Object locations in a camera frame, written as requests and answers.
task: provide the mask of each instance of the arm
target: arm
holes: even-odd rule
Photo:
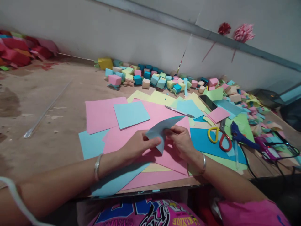
[[[161,140],[147,140],[145,131],[137,131],[118,151],[104,154],[99,165],[99,178],[131,164]],[[95,183],[97,157],[35,175],[17,184],[18,193],[29,211],[41,218]],[[28,219],[15,204],[8,188],[0,190],[1,225],[28,225]]]
[[[188,130],[175,125],[171,130],[166,130],[165,134],[168,139],[174,141],[179,150],[180,157],[201,172],[204,165],[203,153],[194,148]],[[268,199],[247,179],[208,156],[206,156],[206,171],[203,177],[228,201],[244,203]]]

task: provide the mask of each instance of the mobile phone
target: mobile phone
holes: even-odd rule
[[[212,100],[210,100],[210,98],[207,97],[207,95],[201,95],[201,96],[198,96],[198,98],[206,105],[206,107],[210,111],[213,111],[214,109],[217,108],[217,105]]]

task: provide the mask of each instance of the bracelet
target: bracelet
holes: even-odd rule
[[[203,155],[203,158],[204,158],[204,164],[203,164],[203,169],[202,169],[202,171],[201,171],[201,175],[202,174],[204,174],[205,173],[205,171],[206,171],[206,157],[205,157],[205,155],[202,153],[202,155]]]
[[[100,159],[102,157],[102,153],[98,156],[96,163],[95,163],[95,167],[94,167],[94,175],[95,175],[95,181],[98,182],[99,181],[99,176],[98,176],[98,170],[99,170],[99,163],[100,163]]]

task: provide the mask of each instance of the scissors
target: scissors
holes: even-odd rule
[[[212,143],[217,143],[218,140],[219,140],[219,131],[221,131],[223,135],[222,135],[222,137],[221,137],[221,139],[220,139],[220,141],[219,141],[219,147],[220,147],[220,149],[222,149],[224,152],[228,152],[228,151],[230,151],[230,150],[232,149],[232,141],[231,141],[230,137],[225,133],[225,124],[226,124],[226,119],[223,119],[223,120],[221,121],[221,123],[220,123],[220,127],[219,127],[219,128],[218,128],[218,127],[212,127],[212,128],[210,128],[210,129],[208,130],[208,138],[209,138],[209,140],[210,140]],[[216,133],[215,133],[215,141],[211,138],[211,135],[210,135],[210,132],[211,132],[212,130],[216,130]],[[228,142],[229,142],[229,148],[228,148],[228,149],[225,149],[225,148],[223,147],[223,140],[224,140],[225,137],[227,138],[227,140],[228,140]]]

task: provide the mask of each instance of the table surface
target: table surface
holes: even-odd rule
[[[82,161],[78,133],[86,130],[85,101],[121,96],[128,98],[135,90],[147,94],[155,90],[152,87],[142,89],[141,86],[122,86],[116,91],[107,87],[104,71],[95,69],[93,64],[89,60],[60,56],[45,62],[35,60],[33,64],[18,70],[0,72],[1,176],[18,181],[39,172]],[[35,124],[70,80],[71,83],[46,113],[32,137],[24,139],[26,131]],[[163,93],[175,97],[168,90]],[[273,113],[266,115],[266,120],[280,124],[287,140],[298,149],[301,148],[301,133]],[[257,177],[280,175],[275,166],[254,154],[254,150],[242,148]],[[292,167],[280,164],[280,168],[286,175],[292,173]],[[248,170],[240,173],[245,178],[252,178]],[[197,176],[119,193],[193,186],[205,182],[201,176]]]

